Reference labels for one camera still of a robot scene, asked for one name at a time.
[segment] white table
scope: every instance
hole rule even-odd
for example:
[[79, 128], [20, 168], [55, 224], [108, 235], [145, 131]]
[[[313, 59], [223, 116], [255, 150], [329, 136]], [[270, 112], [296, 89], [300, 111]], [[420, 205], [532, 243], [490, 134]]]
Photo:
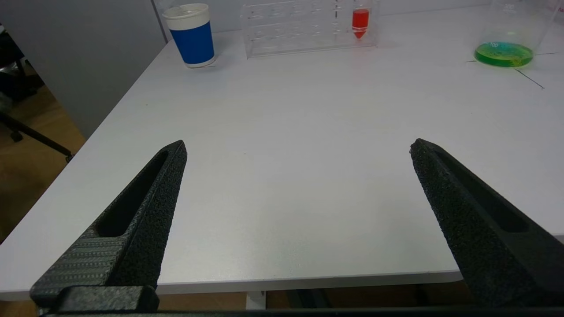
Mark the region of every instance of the white table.
[[188, 163], [160, 293], [447, 282], [460, 273], [413, 171], [435, 142], [564, 237], [564, 32], [533, 65], [472, 61], [483, 7], [386, 16], [380, 48], [213, 67], [168, 44], [0, 246], [0, 299], [31, 285], [164, 145]]

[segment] beaker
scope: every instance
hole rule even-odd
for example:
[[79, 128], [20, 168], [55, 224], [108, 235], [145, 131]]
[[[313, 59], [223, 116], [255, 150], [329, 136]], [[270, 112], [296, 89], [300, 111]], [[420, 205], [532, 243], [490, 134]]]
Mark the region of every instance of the beaker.
[[530, 63], [560, 8], [561, 0], [492, 0], [474, 57], [485, 64]]

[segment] paper cup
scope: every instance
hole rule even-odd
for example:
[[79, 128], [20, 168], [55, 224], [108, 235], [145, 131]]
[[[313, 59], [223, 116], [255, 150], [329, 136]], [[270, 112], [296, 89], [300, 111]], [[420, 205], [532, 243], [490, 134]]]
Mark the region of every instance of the paper cup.
[[186, 66], [204, 67], [215, 61], [208, 5], [173, 7], [162, 15]]

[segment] green liquid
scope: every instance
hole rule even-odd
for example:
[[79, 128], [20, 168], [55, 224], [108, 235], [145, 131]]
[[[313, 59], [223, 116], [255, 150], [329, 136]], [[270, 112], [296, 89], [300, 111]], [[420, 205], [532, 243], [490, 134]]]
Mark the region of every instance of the green liquid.
[[533, 51], [526, 46], [505, 42], [484, 43], [474, 53], [478, 61], [500, 67], [525, 66], [534, 56]]

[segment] test tube rack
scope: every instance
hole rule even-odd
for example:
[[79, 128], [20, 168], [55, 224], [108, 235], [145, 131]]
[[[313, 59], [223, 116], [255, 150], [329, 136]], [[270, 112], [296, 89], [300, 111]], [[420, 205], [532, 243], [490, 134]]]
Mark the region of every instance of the test tube rack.
[[[380, 0], [242, 0], [242, 3], [241, 27], [248, 58], [377, 43]], [[353, 19], [367, 11], [366, 29], [359, 30], [358, 25], [354, 28]]]

